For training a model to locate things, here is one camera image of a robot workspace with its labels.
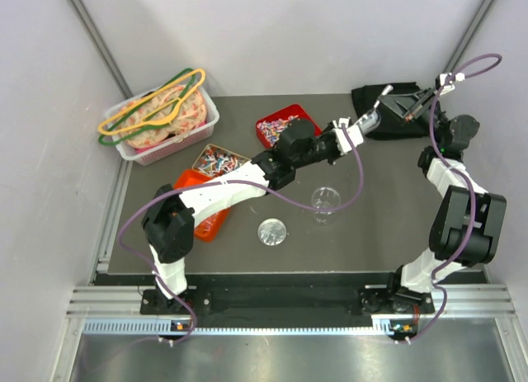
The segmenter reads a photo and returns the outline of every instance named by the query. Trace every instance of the plastic container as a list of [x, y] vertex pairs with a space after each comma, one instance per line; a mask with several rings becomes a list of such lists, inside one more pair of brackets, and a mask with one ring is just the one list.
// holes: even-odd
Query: plastic container
[[[171, 137], [170, 139], [163, 141], [162, 143], [156, 145], [155, 147], [152, 147], [140, 153], [138, 153], [134, 147], [130, 147], [125, 141], [122, 141], [121, 143], [116, 145], [116, 148], [121, 154], [121, 157], [125, 161], [134, 161], [134, 162], [139, 163], [140, 165], [146, 166], [146, 165], [149, 165], [150, 163], [154, 163], [158, 161], [159, 159], [170, 155], [171, 153], [175, 153], [176, 151], [184, 149], [185, 147], [188, 147], [194, 143], [197, 143], [203, 139], [207, 139], [208, 137], [210, 137], [213, 134], [213, 131], [215, 130], [216, 123], [220, 119], [220, 114], [218, 113], [218, 110], [216, 109], [215, 104], [213, 103], [213, 101], [211, 100], [210, 96], [207, 94], [205, 89], [203, 87], [198, 87], [198, 90], [201, 92], [202, 96], [204, 97], [205, 105], [207, 107], [207, 117], [205, 118], [204, 125], [188, 133]], [[130, 99], [125, 100], [109, 108], [104, 114], [105, 120], [117, 114], [121, 110], [121, 108], [125, 106], [127, 103], [129, 103], [130, 101], [139, 99], [142, 96], [146, 95], [147, 93], [149, 92], [142, 93], [141, 95], [137, 97], [131, 97]], [[115, 141], [120, 139], [119, 134], [116, 134], [111, 137]]]
[[270, 149], [272, 144], [267, 140], [264, 133], [262, 133], [258, 129], [258, 124], [261, 122], [273, 122], [274, 120], [285, 120], [289, 116], [299, 116], [301, 120], [309, 120], [312, 122], [313, 125], [313, 134], [316, 136], [319, 136], [323, 131], [321, 128], [317, 126], [317, 124], [310, 118], [310, 116], [306, 113], [305, 110], [303, 110], [303, 107], [301, 107], [298, 104], [292, 104], [291, 106], [287, 106], [286, 108], [283, 108], [282, 110], [279, 110], [278, 112], [274, 112], [270, 116], [267, 116], [265, 118], [262, 118], [261, 120], [258, 120], [255, 124], [255, 129], [257, 130], [257, 137], [259, 140], [261, 140], [261, 143], [266, 147], [267, 149]]
[[[212, 158], [211, 160], [206, 160], [207, 158], [210, 158], [211, 153], [227, 156], [229, 160], [224, 161], [222, 159], [220, 163], [218, 163], [219, 160], [216, 157], [213, 157], [214, 159]], [[249, 158], [238, 155], [228, 149], [223, 149], [218, 145], [207, 144], [200, 156], [192, 164], [192, 169], [206, 175], [207, 177], [215, 178], [232, 172], [241, 167], [244, 163], [249, 162], [249, 160]]]
[[[187, 169], [183, 174], [177, 179], [174, 184], [174, 188], [183, 188], [184, 186], [195, 186], [196, 184], [201, 184], [203, 182], [208, 182], [210, 177], [207, 177], [204, 174], [195, 172], [194, 170]], [[200, 225], [195, 228], [195, 238], [203, 240], [204, 242], [212, 241], [218, 230], [225, 221], [225, 218], [228, 216], [229, 209], [219, 211], [215, 215], [211, 215], [203, 221]], [[210, 227], [207, 224], [207, 220], [214, 219], [210, 224]]]

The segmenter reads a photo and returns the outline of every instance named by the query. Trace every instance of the white wall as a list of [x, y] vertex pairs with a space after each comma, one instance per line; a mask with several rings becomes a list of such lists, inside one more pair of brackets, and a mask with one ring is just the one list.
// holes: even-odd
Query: white wall
[[187, 66], [212, 95], [429, 84], [480, 0], [84, 0], [134, 92]]
[[66, 0], [0, 8], [0, 380], [41, 381], [92, 268], [118, 163], [96, 124], [121, 96]]
[[464, 161], [477, 182], [507, 198], [499, 249], [490, 271], [507, 283], [528, 334], [528, 0], [497, 0], [464, 61], [498, 52], [504, 60], [482, 77], [461, 83], [442, 102], [451, 116], [468, 113], [481, 123]]

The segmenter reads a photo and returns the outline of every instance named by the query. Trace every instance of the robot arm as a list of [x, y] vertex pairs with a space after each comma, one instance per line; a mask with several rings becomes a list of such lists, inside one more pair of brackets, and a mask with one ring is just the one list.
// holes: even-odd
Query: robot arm
[[[387, 86], [382, 95], [389, 93]], [[145, 214], [142, 225], [147, 235], [154, 263], [160, 277], [176, 294], [187, 288], [185, 255], [192, 249], [193, 231], [204, 219], [237, 203], [264, 196], [264, 188], [280, 190], [295, 179], [297, 168], [318, 163], [329, 163], [351, 152], [352, 148], [343, 133], [346, 132], [355, 147], [363, 143], [363, 135], [380, 124], [375, 108], [367, 111], [357, 122], [341, 118], [328, 124], [319, 136], [306, 120], [294, 120], [281, 134], [273, 148], [259, 153], [251, 162], [210, 182], [246, 181], [260, 184], [262, 188], [247, 184], [207, 186], [188, 190], [157, 203]], [[170, 185], [159, 188], [156, 196], [172, 190]], [[171, 296], [159, 287], [167, 299]]]
[[[497, 251], [498, 238], [506, 212], [506, 199], [488, 193], [466, 172], [465, 165], [448, 159], [450, 167], [432, 157], [432, 148], [422, 153], [419, 166], [442, 195], [442, 203], [431, 227], [429, 248], [414, 262], [402, 266], [392, 279], [392, 300], [408, 304], [420, 304], [423, 294], [430, 293], [433, 283], [442, 281], [455, 271], [478, 263], [489, 263]], [[456, 251], [465, 236], [469, 214], [469, 191], [465, 181], [452, 171], [455, 168], [470, 179], [477, 198], [477, 214], [474, 230], [468, 245], [460, 256], [438, 271], [436, 280], [432, 272]]]
[[[323, 160], [334, 163], [350, 153], [351, 145], [343, 127], [357, 147], [363, 143], [365, 134], [378, 127], [382, 112], [395, 114], [403, 123], [421, 119], [435, 94], [435, 90], [429, 89], [412, 95], [388, 95], [391, 90], [392, 87], [387, 86], [374, 108], [357, 122], [352, 124], [350, 119], [345, 118], [335, 120], [318, 137], [313, 136], [313, 126], [308, 121], [292, 121], [273, 148], [259, 153], [236, 171], [211, 181], [242, 180], [258, 183], [262, 188], [242, 183], [208, 186], [171, 196], [151, 207], [142, 225], [160, 277], [167, 286], [175, 294], [186, 289], [184, 258], [192, 249], [194, 228], [204, 219], [243, 200], [264, 196], [265, 188], [281, 189], [295, 179], [297, 168]], [[435, 136], [442, 153], [446, 158], [452, 158], [449, 162], [453, 167], [465, 172], [461, 162], [462, 150], [476, 135], [479, 123], [471, 116], [447, 120], [441, 111], [436, 115]], [[432, 271], [456, 251], [467, 227], [469, 192], [465, 182], [451, 171], [452, 167], [446, 167], [436, 158], [432, 148], [424, 150], [418, 166], [444, 199], [431, 229], [429, 248], [416, 261], [401, 266], [391, 275], [385, 298], [389, 303], [403, 305], [394, 309], [423, 302], [432, 290]], [[488, 194], [475, 182], [472, 183], [478, 211], [474, 231], [464, 252], [437, 274], [437, 281], [478, 262], [490, 262], [496, 252], [506, 200], [502, 196]], [[156, 196], [171, 190], [170, 185], [162, 186]], [[166, 299], [172, 298], [163, 288], [158, 289]], [[371, 313], [376, 312], [373, 307], [369, 309]]]

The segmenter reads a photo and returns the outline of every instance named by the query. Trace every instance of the black cloth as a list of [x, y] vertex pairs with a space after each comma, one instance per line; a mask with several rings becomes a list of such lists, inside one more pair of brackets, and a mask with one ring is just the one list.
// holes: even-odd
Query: black cloth
[[[394, 90], [391, 94], [414, 93], [420, 90], [416, 83], [391, 83]], [[352, 90], [352, 104], [356, 110], [357, 116], [362, 116], [374, 105], [377, 97], [383, 91], [383, 85], [367, 85]], [[402, 120], [390, 113], [381, 113], [381, 123], [379, 126], [368, 133], [366, 137], [374, 140], [395, 140], [395, 139], [414, 139], [417, 137], [428, 136], [427, 129], [419, 125], [416, 121], [403, 124]]]

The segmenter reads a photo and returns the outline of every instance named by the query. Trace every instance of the metal frame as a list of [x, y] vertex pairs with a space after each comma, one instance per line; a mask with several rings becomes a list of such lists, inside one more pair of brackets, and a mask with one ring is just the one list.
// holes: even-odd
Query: metal frame
[[79, 21], [81, 21], [84, 26], [88, 36], [93, 42], [93, 45], [96, 47], [97, 52], [101, 56], [101, 59], [105, 63], [106, 67], [110, 71], [111, 76], [114, 78], [115, 84], [119, 87], [125, 99], [131, 98], [134, 94], [130, 90], [128, 83], [125, 81], [125, 77], [119, 70], [110, 49], [106, 45], [106, 42], [103, 40], [101, 33], [97, 29], [95, 22], [93, 21], [90, 13], [84, 6], [83, 0], [68, 0], [71, 7], [77, 14]]
[[[132, 97], [132, 92], [125, 81], [112, 53], [103, 40], [97, 26], [84, 6], [83, 0], [68, 0], [79, 20], [87, 31], [94, 46], [99, 52], [105, 65], [111, 73], [116, 85], [125, 98]], [[475, 37], [477, 31], [483, 24], [492, 5], [497, 0], [482, 0], [479, 4], [474, 18], [469, 23], [460, 42], [450, 57], [445, 71], [452, 70], [460, 61], [469, 44]], [[116, 174], [114, 189], [111, 193], [107, 213], [101, 228], [99, 243], [97, 247], [97, 264], [94, 266], [94, 275], [98, 272], [106, 272], [110, 261], [111, 249], [116, 238], [120, 212], [125, 199], [126, 188], [130, 176], [132, 163], [123, 161]], [[108, 323], [118, 323], [127, 328], [141, 328], [148, 323], [167, 329], [167, 319], [163, 317], [144, 317], [139, 314], [141, 294], [139, 290], [149, 287], [78, 287], [73, 292], [73, 297], [68, 307], [64, 325], [62, 345], [57, 355], [50, 381], [67, 382], [70, 379], [75, 356], [78, 351], [82, 332], [90, 333], [97, 330], [97, 319], [106, 320]], [[505, 285], [447, 285], [450, 300], [441, 318], [495, 318], [507, 360], [510, 364], [512, 374], [517, 382], [528, 381], [528, 346], [521, 331], [521, 326], [516, 318], [515, 309]], [[436, 308], [442, 301], [440, 292], [433, 292], [433, 301]], [[384, 320], [397, 318], [398, 315], [378, 315], [373, 318], [375, 326], [381, 326], [383, 330]], [[214, 335], [231, 334], [355, 334], [372, 333], [371, 331], [351, 331], [350, 329], [310, 329], [299, 330], [237, 330], [233, 329], [203, 329], [198, 333]]]
[[489, 14], [490, 9], [497, 0], [482, 0], [478, 5], [477, 11], [471, 19], [471, 22], [468, 24], [468, 27], [465, 29], [464, 34], [460, 38], [459, 43], [457, 44], [453, 54], [451, 55], [447, 65], [444, 68], [444, 73], [449, 73], [453, 71], [460, 63], [462, 56], [465, 51], [468, 49], [471, 41], [476, 36], [477, 32], [480, 29], [480, 26], [483, 24], [486, 16]]
[[105, 218], [101, 226], [99, 242], [97, 244], [97, 260], [94, 263], [91, 281], [95, 279], [97, 273], [106, 273], [116, 240], [117, 229], [121, 210], [125, 203], [126, 189], [128, 187], [130, 172], [132, 172], [132, 162], [121, 160], [115, 178], [115, 185], [108, 201]]
[[[73, 291], [67, 311], [63, 345], [54, 374], [54, 382], [68, 381], [79, 345], [80, 335], [177, 335], [170, 331], [172, 322], [185, 322], [188, 316], [144, 316], [139, 313], [141, 292], [152, 286], [81, 286]], [[515, 381], [528, 381], [528, 349], [515, 308], [505, 285], [445, 285], [450, 300], [441, 318], [494, 318]], [[438, 309], [442, 293], [432, 293]], [[385, 335], [389, 319], [400, 314], [373, 317], [372, 328], [197, 328], [196, 335]]]

